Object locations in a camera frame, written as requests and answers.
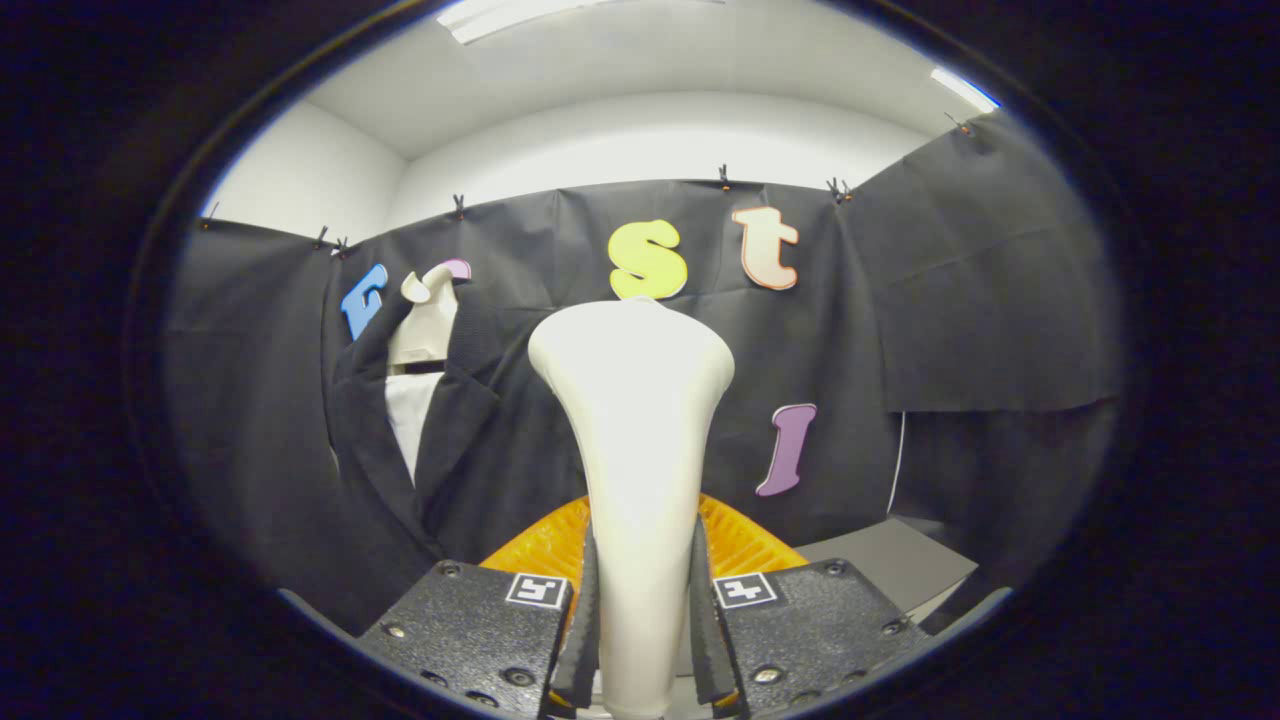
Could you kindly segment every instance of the pink letter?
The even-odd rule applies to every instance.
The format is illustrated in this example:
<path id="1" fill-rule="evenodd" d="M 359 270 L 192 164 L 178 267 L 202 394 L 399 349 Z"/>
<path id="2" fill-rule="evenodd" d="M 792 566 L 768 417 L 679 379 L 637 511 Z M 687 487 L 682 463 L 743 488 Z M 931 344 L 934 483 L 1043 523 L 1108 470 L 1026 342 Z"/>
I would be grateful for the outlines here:
<path id="1" fill-rule="evenodd" d="M 756 486 L 755 495 L 768 497 L 796 487 L 800 482 L 796 468 L 800 466 L 804 436 L 817 415 L 818 406 L 812 404 L 783 405 L 773 413 L 773 427 L 778 429 L 778 439 L 773 445 L 769 474 Z"/>
<path id="2" fill-rule="evenodd" d="M 733 222 L 742 225 L 742 269 L 746 277 L 769 290 L 796 284 L 795 268 L 782 265 L 782 243 L 795 245 L 800 242 L 800 236 L 794 227 L 782 224 L 782 213 L 773 208 L 750 208 L 733 213 Z"/>

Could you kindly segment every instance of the jacket lapel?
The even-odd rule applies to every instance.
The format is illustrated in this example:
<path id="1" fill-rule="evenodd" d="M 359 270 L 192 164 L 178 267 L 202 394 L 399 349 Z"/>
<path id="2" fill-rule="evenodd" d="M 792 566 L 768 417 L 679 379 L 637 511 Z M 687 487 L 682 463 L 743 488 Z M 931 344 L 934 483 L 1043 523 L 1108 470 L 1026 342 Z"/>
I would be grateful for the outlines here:
<path id="1" fill-rule="evenodd" d="M 504 355 L 500 331 L 494 311 L 467 302 L 467 291 L 466 286 L 457 288 L 458 311 L 449 334 L 444 377 L 431 395 L 417 446 L 413 502 L 420 521 L 426 518 L 431 498 L 444 487 L 500 405 L 500 398 L 488 384 Z"/>

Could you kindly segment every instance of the mannequin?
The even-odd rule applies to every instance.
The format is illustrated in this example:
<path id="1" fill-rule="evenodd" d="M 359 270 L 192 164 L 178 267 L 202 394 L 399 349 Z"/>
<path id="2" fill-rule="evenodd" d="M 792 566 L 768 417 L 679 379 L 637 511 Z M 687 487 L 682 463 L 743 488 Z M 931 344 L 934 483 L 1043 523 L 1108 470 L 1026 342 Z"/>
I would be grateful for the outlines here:
<path id="1" fill-rule="evenodd" d="M 419 281 L 404 277 L 401 295 L 413 302 L 408 316 L 392 334 L 387 352 L 387 416 L 415 482 L 422 424 L 435 386 L 444 375 L 444 359 L 458 301 L 453 295 L 453 269 L 440 264 Z"/>

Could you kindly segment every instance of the black suit jacket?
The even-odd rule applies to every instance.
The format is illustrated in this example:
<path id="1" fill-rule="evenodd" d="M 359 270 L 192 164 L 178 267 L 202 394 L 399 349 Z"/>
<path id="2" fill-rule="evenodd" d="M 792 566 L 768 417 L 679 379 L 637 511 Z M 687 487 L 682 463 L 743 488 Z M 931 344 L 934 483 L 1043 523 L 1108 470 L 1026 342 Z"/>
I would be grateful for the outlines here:
<path id="1" fill-rule="evenodd" d="M 369 625 L 436 560 L 480 562 L 552 510 L 586 495 L 568 419 L 529 363 L 547 310 L 502 310 L 457 287 L 444 377 L 410 480 L 387 414 L 387 348 L 412 304 L 383 307 L 338 357 L 330 393 L 349 521 L 376 578 L 351 589 L 347 624 Z"/>

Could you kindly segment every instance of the orange plastic object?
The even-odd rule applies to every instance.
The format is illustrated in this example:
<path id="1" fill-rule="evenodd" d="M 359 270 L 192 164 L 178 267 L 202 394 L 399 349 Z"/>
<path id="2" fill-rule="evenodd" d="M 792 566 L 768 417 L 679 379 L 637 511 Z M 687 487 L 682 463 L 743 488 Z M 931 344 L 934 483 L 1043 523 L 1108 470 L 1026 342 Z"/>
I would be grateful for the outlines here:
<path id="1" fill-rule="evenodd" d="M 701 496 L 698 512 L 707 527 L 712 577 L 771 573 L 808 565 L 799 552 L 728 505 Z M 570 578 L 582 587 L 582 541 L 591 503 L 586 497 L 563 505 L 502 546 L 480 564 L 507 573 L 532 573 Z M 577 607 L 570 603 L 570 616 Z"/>

